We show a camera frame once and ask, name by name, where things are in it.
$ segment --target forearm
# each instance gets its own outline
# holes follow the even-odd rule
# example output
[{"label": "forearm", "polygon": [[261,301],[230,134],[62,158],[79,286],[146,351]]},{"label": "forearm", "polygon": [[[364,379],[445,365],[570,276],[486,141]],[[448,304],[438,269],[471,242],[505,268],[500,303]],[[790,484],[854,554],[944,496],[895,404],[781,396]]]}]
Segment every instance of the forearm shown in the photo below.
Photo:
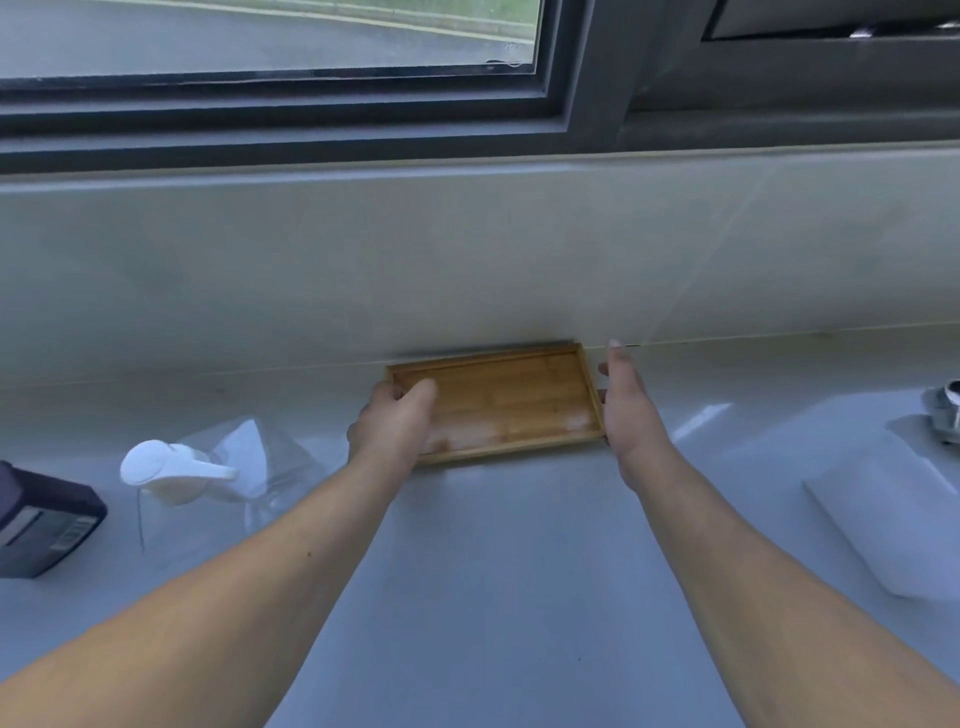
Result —
[{"label": "forearm", "polygon": [[668,442],[622,470],[750,728],[960,715],[953,683],[744,521]]},{"label": "forearm", "polygon": [[0,686],[10,726],[262,726],[406,472],[357,459],[241,545]]}]

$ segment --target right arm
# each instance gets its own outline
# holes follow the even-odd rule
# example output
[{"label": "right arm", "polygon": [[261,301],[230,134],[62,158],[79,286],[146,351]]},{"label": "right arm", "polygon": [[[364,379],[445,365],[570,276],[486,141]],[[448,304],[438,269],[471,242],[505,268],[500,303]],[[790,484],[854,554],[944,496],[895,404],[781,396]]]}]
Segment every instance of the right arm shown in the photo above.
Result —
[{"label": "right arm", "polygon": [[674,448],[612,346],[607,431],[748,728],[944,728],[960,689],[750,526]]}]

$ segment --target wooden tray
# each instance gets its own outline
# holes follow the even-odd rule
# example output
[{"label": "wooden tray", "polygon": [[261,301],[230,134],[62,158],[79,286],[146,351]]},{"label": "wooden tray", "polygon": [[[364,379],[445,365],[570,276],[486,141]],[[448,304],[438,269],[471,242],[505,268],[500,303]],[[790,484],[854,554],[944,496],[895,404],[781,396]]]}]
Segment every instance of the wooden tray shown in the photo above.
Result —
[{"label": "wooden tray", "polygon": [[433,428],[419,462],[552,448],[604,436],[603,410],[579,344],[387,367],[407,392],[437,382]]}]

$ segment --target dark gray window frame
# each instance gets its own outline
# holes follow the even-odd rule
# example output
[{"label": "dark gray window frame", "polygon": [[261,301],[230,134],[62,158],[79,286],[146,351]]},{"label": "dark gray window frame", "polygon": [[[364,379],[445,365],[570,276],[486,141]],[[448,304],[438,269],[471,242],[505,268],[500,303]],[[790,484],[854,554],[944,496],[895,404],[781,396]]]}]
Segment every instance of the dark gray window frame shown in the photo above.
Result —
[{"label": "dark gray window frame", "polygon": [[960,138],[960,39],[704,40],[716,7],[547,0],[526,74],[0,82],[0,174]]}]

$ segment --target white label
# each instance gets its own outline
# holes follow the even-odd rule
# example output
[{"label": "white label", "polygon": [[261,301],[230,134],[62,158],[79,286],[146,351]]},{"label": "white label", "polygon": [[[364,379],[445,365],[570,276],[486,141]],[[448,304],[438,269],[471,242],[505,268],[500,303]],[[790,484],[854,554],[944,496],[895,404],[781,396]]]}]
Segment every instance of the white label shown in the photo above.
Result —
[{"label": "white label", "polygon": [[81,538],[90,532],[97,520],[92,516],[80,516],[71,523],[50,546],[51,551],[69,551]]},{"label": "white label", "polygon": [[7,523],[0,530],[0,546],[8,546],[13,539],[19,536],[23,531],[36,520],[40,515],[38,508],[31,508],[29,505],[20,511],[13,520]]}]

